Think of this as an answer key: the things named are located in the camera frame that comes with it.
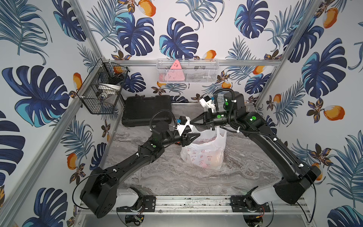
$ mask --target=black wire basket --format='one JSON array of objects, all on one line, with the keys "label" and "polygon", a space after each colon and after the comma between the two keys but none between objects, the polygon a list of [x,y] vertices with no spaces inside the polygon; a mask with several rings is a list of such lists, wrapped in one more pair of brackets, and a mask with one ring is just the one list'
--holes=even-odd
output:
[{"label": "black wire basket", "polygon": [[91,114],[113,114],[130,70],[104,62],[80,99]]}]

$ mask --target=wallpaper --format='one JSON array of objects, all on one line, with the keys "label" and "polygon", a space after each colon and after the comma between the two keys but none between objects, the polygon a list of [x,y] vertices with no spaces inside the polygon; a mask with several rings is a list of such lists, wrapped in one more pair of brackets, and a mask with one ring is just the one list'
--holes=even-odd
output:
[{"label": "wallpaper", "polygon": [[[320,168],[314,182],[319,227],[363,226],[362,1],[325,0],[258,111],[296,156]],[[305,194],[310,211],[314,190]]]},{"label": "wallpaper", "polygon": [[96,58],[64,0],[1,0],[0,50],[2,207]]},{"label": "wallpaper", "polygon": [[[78,209],[72,202],[73,190],[99,166],[111,143],[118,114],[118,109],[109,115],[90,114],[84,107],[79,109],[18,212],[15,218],[18,226],[74,224]],[[77,204],[81,203],[83,185],[84,182],[74,193]]]},{"label": "wallpaper", "polygon": [[[311,1],[79,2],[103,56],[127,66],[127,60],[157,58],[280,59]],[[303,46],[294,58],[305,56],[314,44]],[[131,67],[134,77],[123,96],[168,94],[176,102],[193,102],[218,88],[233,88],[249,101],[258,97],[272,70],[263,65],[223,66],[214,84],[158,84],[153,67]]]}]

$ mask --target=pink triangular object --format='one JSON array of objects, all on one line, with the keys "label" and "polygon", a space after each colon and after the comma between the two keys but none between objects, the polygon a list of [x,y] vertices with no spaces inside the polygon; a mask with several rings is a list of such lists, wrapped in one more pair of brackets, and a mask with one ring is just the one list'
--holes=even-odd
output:
[{"label": "pink triangular object", "polygon": [[[182,69],[179,60],[175,60],[170,69]],[[185,76],[182,70],[168,70],[167,74],[168,81],[183,81]]]}]

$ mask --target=tropical leaf print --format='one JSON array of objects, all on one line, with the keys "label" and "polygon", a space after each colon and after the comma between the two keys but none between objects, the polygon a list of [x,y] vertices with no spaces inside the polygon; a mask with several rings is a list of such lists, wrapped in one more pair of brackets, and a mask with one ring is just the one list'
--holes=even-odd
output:
[{"label": "tropical leaf print", "polygon": [[77,41],[86,41],[86,35],[83,32],[70,4],[64,0],[52,0],[52,2],[58,10],[58,12],[53,12],[54,17],[64,34]]},{"label": "tropical leaf print", "polygon": [[234,19],[234,25],[247,38],[257,38],[267,25],[270,12],[267,2],[247,0],[247,7],[239,5]]},{"label": "tropical leaf print", "polygon": [[169,18],[167,26],[169,36],[160,36],[160,51],[170,58],[193,58],[199,46],[198,35],[191,34],[190,32],[194,32],[194,30],[185,26],[181,21],[177,21],[173,29],[172,25],[175,21],[175,18]]},{"label": "tropical leaf print", "polygon": [[76,120],[76,117],[74,117],[61,140],[61,143],[64,144],[63,146],[68,148],[66,153],[71,151],[77,156],[78,166],[81,165],[82,158],[86,156],[92,148],[95,149],[95,146],[93,145],[94,142],[92,142],[93,129],[90,125],[84,124],[84,122],[85,121],[82,121],[80,124]]},{"label": "tropical leaf print", "polygon": [[363,203],[363,135],[359,131],[358,137],[348,135],[345,138],[347,147],[344,146],[344,153],[334,149],[338,155],[332,154],[328,158],[335,158],[341,166],[332,164],[328,167],[328,175],[334,183],[329,190],[331,196],[333,191],[339,192],[342,196],[353,200],[353,207],[356,202]]},{"label": "tropical leaf print", "polygon": [[301,161],[305,162],[308,166],[312,166],[312,164],[315,163],[315,159],[311,156],[312,150],[308,149],[308,144],[306,145],[306,148],[303,148],[299,140],[296,140],[297,146],[293,144],[291,147],[292,152],[295,154],[296,157],[298,157]]},{"label": "tropical leaf print", "polygon": [[3,77],[9,86],[20,96],[26,97],[15,104],[16,112],[29,124],[41,127],[59,118],[68,106],[69,96],[61,77],[51,69],[43,72],[44,67],[33,66],[28,81],[28,66],[16,69],[17,80],[13,77],[13,68],[3,70]]},{"label": "tropical leaf print", "polygon": [[[255,56],[252,56],[250,49],[247,45],[245,45],[244,39],[241,41],[240,37],[238,40],[236,38],[236,42],[233,42],[233,48],[229,49],[227,59],[233,60],[253,60],[256,59]],[[227,73],[230,73],[230,77],[232,80],[237,80],[237,83],[240,82],[254,71],[255,66],[229,66],[225,70]]]},{"label": "tropical leaf print", "polygon": [[200,24],[204,27],[204,21],[212,21],[216,18],[218,10],[213,2],[223,4],[221,13],[216,19],[217,22],[224,11],[223,0],[178,0],[176,3],[185,4],[189,8],[189,12],[185,16],[190,14],[192,18],[198,22],[198,27],[195,29],[198,30],[200,28]]},{"label": "tropical leaf print", "polygon": [[140,18],[135,24],[133,14],[121,13],[115,18],[116,34],[121,46],[131,55],[144,56],[152,51],[154,46],[154,21],[149,18]]},{"label": "tropical leaf print", "polygon": [[329,227],[363,227],[363,215],[350,206],[331,210],[327,218]]},{"label": "tropical leaf print", "polygon": [[301,79],[297,81],[296,84],[291,86],[286,92],[284,92],[281,96],[281,101],[276,104],[276,115],[277,124],[287,124],[290,122],[287,127],[294,120],[294,115],[296,116],[295,109],[298,106],[301,106],[304,101],[302,98],[305,96],[305,90],[303,86],[303,82]]},{"label": "tropical leaf print", "polygon": [[27,4],[27,2],[28,0],[0,1],[0,40],[7,40],[17,45],[18,55],[20,55],[20,49],[28,53],[39,54],[43,59],[43,65],[45,65],[44,55],[47,54],[41,47],[48,44],[48,37],[41,26],[30,21],[38,18],[42,20],[48,33],[49,28],[44,19],[34,13],[40,9]]},{"label": "tropical leaf print", "polygon": [[34,214],[38,218],[29,218],[23,223],[23,227],[63,226],[62,220],[66,218],[68,207],[67,193],[63,193],[61,189],[49,188],[46,191],[45,189],[39,189],[35,197]]},{"label": "tropical leaf print", "polygon": [[170,96],[171,102],[189,102],[184,96]]},{"label": "tropical leaf print", "polygon": [[128,92],[142,92],[146,83],[144,82],[144,78],[141,76],[141,73],[134,73],[131,76],[127,76],[125,80],[125,84],[123,88]]},{"label": "tropical leaf print", "polygon": [[90,170],[96,169],[99,164],[101,163],[102,156],[105,152],[107,144],[106,143],[100,143],[97,144],[97,149],[93,152],[93,157],[90,164]]},{"label": "tropical leaf print", "polygon": [[[22,149],[24,148],[25,138],[19,135],[18,126],[11,121],[5,120],[5,118],[5,114],[0,111],[0,170],[11,175],[16,165],[23,158],[24,152]],[[0,173],[0,185],[4,185],[5,177],[4,173]]]},{"label": "tropical leaf print", "polygon": [[262,92],[270,76],[271,73],[267,74],[266,76],[261,73],[249,78],[245,86],[245,92],[247,94],[256,94]]},{"label": "tropical leaf print", "polygon": [[291,8],[292,6],[290,6],[290,9],[286,8],[283,14],[280,11],[279,17],[275,16],[276,20],[270,20],[273,28],[266,28],[265,31],[272,33],[272,37],[268,40],[272,40],[272,42],[275,44],[275,49],[273,49],[271,52],[280,49],[281,44],[285,43],[286,38],[292,29],[300,23],[301,18],[310,5],[310,2],[311,0],[298,1],[293,9]]},{"label": "tropical leaf print", "polygon": [[272,119],[270,118],[270,116],[269,115],[267,115],[267,117],[266,117],[266,122],[267,122],[267,124],[270,126],[270,128],[271,128],[271,131],[273,132],[273,133],[275,133],[275,134],[277,134],[277,128],[275,128],[275,123],[272,121]]},{"label": "tropical leaf print", "polygon": [[[302,34],[301,38],[299,39],[298,43],[296,44],[293,52],[289,56],[289,61],[291,63],[293,62],[299,62],[301,58],[305,57],[309,50],[313,48],[315,43],[317,42],[319,38],[323,35],[324,29],[320,26],[314,26],[315,18],[312,18],[309,25],[306,27],[304,33]],[[286,38],[286,41],[284,43],[284,50],[287,48],[288,44],[291,41],[292,36],[294,35],[297,25],[291,30],[290,34]]]},{"label": "tropical leaf print", "polygon": [[179,95],[183,93],[182,91],[187,88],[186,84],[166,84],[163,89],[169,90],[169,92],[178,92]]},{"label": "tropical leaf print", "polygon": [[92,12],[87,12],[90,19],[88,22],[94,26],[91,31],[101,35],[101,41],[111,44],[115,48],[114,52],[117,52],[120,42],[116,34],[115,18],[127,12],[127,6],[119,4],[118,0],[100,0],[97,8],[93,7]]},{"label": "tropical leaf print", "polygon": [[341,43],[340,38],[335,39],[324,49],[321,58],[319,53],[314,52],[302,67],[304,87],[310,96],[319,98],[327,95],[344,79],[345,72],[336,66],[347,67],[347,60],[343,57],[345,50],[342,46],[333,49]]},{"label": "tropical leaf print", "polygon": [[80,46],[78,44],[79,54],[83,57],[83,64],[87,67],[87,72],[90,73],[92,69],[97,64],[97,58],[94,52],[91,49],[86,48],[85,46]]}]

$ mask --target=wire basket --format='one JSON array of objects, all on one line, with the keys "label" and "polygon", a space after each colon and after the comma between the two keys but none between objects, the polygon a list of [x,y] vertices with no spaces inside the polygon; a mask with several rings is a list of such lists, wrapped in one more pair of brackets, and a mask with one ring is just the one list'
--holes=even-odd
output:
[{"label": "wire basket", "polygon": [[103,63],[81,97],[91,114],[113,114],[128,72],[127,67],[116,63]]},{"label": "wire basket", "polygon": [[[175,60],[181,69],[170,69]],[[158,59],[156,69],[160,83],[212,84],[217,81],[219,64],[216,59]]]}]

